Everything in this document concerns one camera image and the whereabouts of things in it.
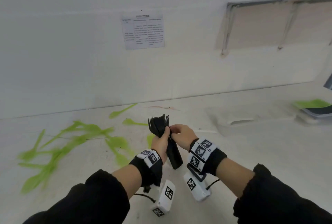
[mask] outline white wall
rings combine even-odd
[[[0,0],[0,118],[312,81],[325,44],[216,49],[228,1]],[[161,8],[165,47],[125,50],[122,11]]]

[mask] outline fork handle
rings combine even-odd
[[[170,136],[168,137],[168,145],[166,153],[169,158],[169,161],[171,162],[173,169],[176,170],[183,164],[183,160],[180,155],[176,142],[171,138],[171,134],[172,132],[170,132]]]

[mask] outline right hand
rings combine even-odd
[[[198,137],[194,131],[184,124],[174,124],[170,126],[172,139],[183,149],[190,151],[190,144]]]

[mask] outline wrist strap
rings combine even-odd
[[[227,155],[207,139],[195,139],[190,145],[188,162],[190,166],[200,173],[210,173],[215,176],[215,171],[220,162]]]
[[[137,167],[142,176],[141,186],[155,184],[160,186],[163,175],[163,161],[159,154],[153,149],[147,149],[139,153],[129,163]]]

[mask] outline hand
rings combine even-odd
[[[161,157],[161,160],[163,161],[163,164],[167,160],[167,145],[168,145],[168,137],[169,137],[169,127],[165,128],[164,134],[161,136],[161,138],[155,136],[152,139],[151,149],[154,149],[158,152],[159,156]]]
[[[190,144],[198,138],[194,131],[184,124],[175,124],[170,126],[172,139],[183,149],[189,151]]]

